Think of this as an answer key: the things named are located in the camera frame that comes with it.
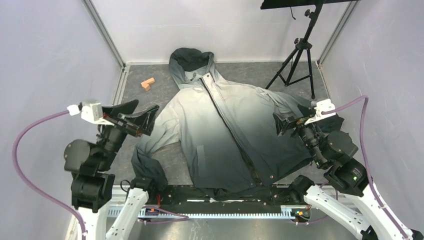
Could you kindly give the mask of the grey gradient hooded jacket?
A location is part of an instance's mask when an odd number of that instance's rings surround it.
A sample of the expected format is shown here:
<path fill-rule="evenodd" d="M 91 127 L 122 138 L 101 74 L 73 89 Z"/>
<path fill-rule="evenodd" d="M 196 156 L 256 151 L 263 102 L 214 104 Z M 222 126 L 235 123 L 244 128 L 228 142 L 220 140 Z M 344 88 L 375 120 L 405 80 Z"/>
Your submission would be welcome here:
<path fill-rule="evenodd" d="M 298 135 L 277 135 L 273 113 L 302 116 L 311 101 L 226 80 L 214 54 L 181 47 L 169 58 L 179 90 L 136 144 L 131 164 L 137 177 L 168 185 L 154 153 L 180 142 L 193 185 L 214 199 L 247 195 L 305 167 L 312 156 Z"/>

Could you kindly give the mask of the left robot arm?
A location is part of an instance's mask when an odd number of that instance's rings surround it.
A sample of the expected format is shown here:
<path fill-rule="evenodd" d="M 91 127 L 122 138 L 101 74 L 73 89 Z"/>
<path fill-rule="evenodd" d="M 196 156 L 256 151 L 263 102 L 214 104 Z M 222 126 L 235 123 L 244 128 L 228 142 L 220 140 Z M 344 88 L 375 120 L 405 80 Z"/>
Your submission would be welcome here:
<path fill-rule="evenodd" d="M 71 204 L 81 215 L 82 238 L 85 240 L 126 240 L 145 204 L 157 198 L 155 181 L 149 177 L 134 178 L 127 197 L 111 227 L 106 221 L 113 196 L 115 175 L 110 168 L 127 136 L 150 135 L 154 129 L 158 105 L 136 112 L 138 100 L 103 106 L 98 100 L 85 100 L 68 107 L 71 115 L 98 128 L 92 143 L 76 139 L 64 150 L 64 169 L 72 174 Z"/>

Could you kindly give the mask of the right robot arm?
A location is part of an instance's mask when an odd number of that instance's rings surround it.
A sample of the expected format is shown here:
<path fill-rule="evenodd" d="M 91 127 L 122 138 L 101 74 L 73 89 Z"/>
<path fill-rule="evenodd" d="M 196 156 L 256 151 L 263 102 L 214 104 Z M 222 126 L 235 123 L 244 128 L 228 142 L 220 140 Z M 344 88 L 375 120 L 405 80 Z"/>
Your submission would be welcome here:
<path fill-rule="evenodd" d="M 358 147 L 349 134 L 340 130 L 321 132 L 315 118 L 283 117 L 274 113 L 276 133 L 294 130 L 312 156 L 317 168 L 326 170 L 324 178 L 350 200 L 352 210 L 326 194 L 320 186 L 299 175 L 288 187 L 289 199 L 320 209 L 341 224 L 358 240 L 422 240 L 423 233 L 405 226 L 385 204 L 367 168 L 354 159 Z"/>

